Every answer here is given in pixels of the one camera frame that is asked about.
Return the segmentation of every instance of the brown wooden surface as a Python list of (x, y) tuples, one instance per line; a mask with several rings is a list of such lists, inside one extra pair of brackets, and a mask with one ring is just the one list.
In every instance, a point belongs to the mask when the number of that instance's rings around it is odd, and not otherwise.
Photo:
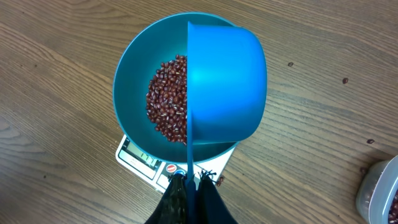
[(364, 223), (359, 170), (398, 154), (395, 0), (0, 0), (0, 223), (149, 217), (161, 194), (114, 159), (113, 75), (140, 30), (183, 11), (250, 29), (267, 56), (263, 120), (219, 188), (233, 217)]

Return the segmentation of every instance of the clear container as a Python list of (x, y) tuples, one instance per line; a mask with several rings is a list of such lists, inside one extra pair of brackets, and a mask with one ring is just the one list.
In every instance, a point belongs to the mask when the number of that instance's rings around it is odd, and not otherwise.
[(356, 209), (369, 224), (387, 224), (397, 189), (398, 156), (395, 156), (369, 169), (356, 196)]

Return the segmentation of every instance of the teal bowl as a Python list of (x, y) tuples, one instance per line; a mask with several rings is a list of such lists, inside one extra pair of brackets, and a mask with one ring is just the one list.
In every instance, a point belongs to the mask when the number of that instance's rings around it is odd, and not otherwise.
[[(146, 115), (148, 84), (160, 63), (187, 54), (188, 21), (209, 26), (235, 25), (220, 16), (186, 12), (161, 19), (145, 28), (124, 51), (113, 82), (113, 105), (119, 124), (140, 150), (162, 161), (187, 162), (187, 147), (168, 142)], [(199, 144), (193, 147), (193, 161), (203, 162), (220, 156), (237, 142)]]

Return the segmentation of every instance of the bowl rim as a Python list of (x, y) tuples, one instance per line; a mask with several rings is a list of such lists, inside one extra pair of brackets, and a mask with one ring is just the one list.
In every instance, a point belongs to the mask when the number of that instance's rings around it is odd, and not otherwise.
[[(169, 19), (169, 18), (174, 17), (174, 16), (181, 16), (181, 15), (186, 15), (186, 14), (202, 14), (202, 15), (206, 15), (206, 16), (215, 17), (215, 18), (217, 18), (217, 19), (221, 19), (222, 21), (227, 22), (228, 24), (231, 24), (233, 27), (236, 27), (236, 25), (235, 25), (234, 23), (232, 23), (231, 21), (229, 21), (229, 20), (227, 20), (227, 19), (225, 19), (225, 18), (223, 18), (223, 17), (221, 17), (221, 16), (218, 16), (218, 15), (215, 15), (215, 14), (210, 14), (210, 13), (207, 13), (207, 12), (181, 12), (181, 13), (176, 13), (176, 14), (172, 14), (172, 15), (170, 15), (170, 16), (161, 18), (161, 19), (159, 19), (158, 21), (155, 21), (155, 22), (151, 23), (149, 26), (147, 26), (145, 29), (143, 29), (140, 33), (138, 33), (138, 34), (130, 41), (130, 44), (126, 47), (126, 49), (124, 49), (123, 54), (120, 56), (120, 59), (119, 59), (119, 62), (118, 62), (118, 66), (116, 67), (116, 70), (115, 70), (115, 72), (114, 72), (114, 78), (113, 78), (113, 84), (112, 84), (113, 110), (114, 110), (114, 113), (115, 113), (115, 115), (116, 115), (116, 119), (117, 119), (117, 121), (118, 121), (118, 123), (119, 123), (119, 126), (120, 126), (120, 128), (122, 129), (122, 131), (123, 131), (123, 134), (125, 134), (126, 137), (129, 138), (130, 144), (133, 143), (133, 145), (136, 146), (139, 150), (141, 150), (142, 152), (146, 153), (147, 155), (150, 155), (150, 156), (153, 157), (154, 159), (158, 159), (158, 160), (160, 160), (160, 161), (168, 162), (168, 163), (171, 163), (171, 164), (186, 164), (186, 162), (175, 162), (175, 161), (168, 161), (168, 160), (165, 160), (165, 159), (158, 158), (158, 157), (156, 157), (156, 156), (154, 156), (154, 155), (148, 153), (148, 152), (145, 151), (143, 148), (139, 147), (139, 146), (130, 138), (130, 136), (128, 135), (128, 133), (127, 133), (126, 130), (124, 129), (123, 125), (121, 124), (120, 119), (119, 119), (119, 115), (118, 115), (118, 111), (116, 110), (116, 105), (115, 105), (115, 100), (114, 100), (114, 89), (115, 89), (115, 82), (116, 82), (116, 74), (118, 73), (120, 63), (121, 63), (121, 61), (122, 61), (124, 55), (126, 54), (127, 50), (128, 50), (129, 47), (131, 46), (131, 44), (132, 44), (132, 43), (133, 43), (145, 30), (149, 29), (150, 27), (152, 27), (152, 26), (155, 25), (156, 23), (161, 22), (161, 21), (166, 20), (166, 19)], [(213, 157), (211, 157), (211, 158), (208, 158), (208, 159), (204, 159), (204, 160), (200, 160), (200, 161), (193, 161), (193, 162), (194, 162), (194, 163), (200, 163), (200, 162), (210, 161), (210, 160), (212, 160), (212, 159), (214, 159), (214, 158), (217, 158), (217, 157), (219, 157), (219, 156), (222, 156), (223, 154), (227, 153), (228, 151), (234, 149), (238, 144), (239, 144), (239, 141), (238, 141), (238, 142), (235, 142), (231, 147), (229, 147), (227, 150), (223, 151), (222, 153), (219, 153), (219, 154), (217, 154), (217, 155), (215, 155), (215, 156), (213, 156)]]

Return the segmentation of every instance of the white digital scale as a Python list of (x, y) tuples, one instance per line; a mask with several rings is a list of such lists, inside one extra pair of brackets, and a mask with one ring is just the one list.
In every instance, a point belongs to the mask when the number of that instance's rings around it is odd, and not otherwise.
[[(199, 186), (199, 174), (202, 170), (212, 170), (211, 172), (215, 172), (216, 174), (210, 177), (212, 180), (217, 182), (234, 150), (235, 147), (210, 161), (193, 165), (196, 186)], [(185, 175), (187, 173), (187, 164), (172, 164), (154, 159), (139, 150), (133, 143), (130, 142), (126, 135), (123, 136), (118, 150), (116, 151), (116, 160), (125, 168), (133, 171), (133, 173), (137, 174), (140, 178), (144, 179), (146, 182), (154, 186), (156, 190), (162, 193), (164, 193), (167, 186), (169, 186), (169, 175)]]

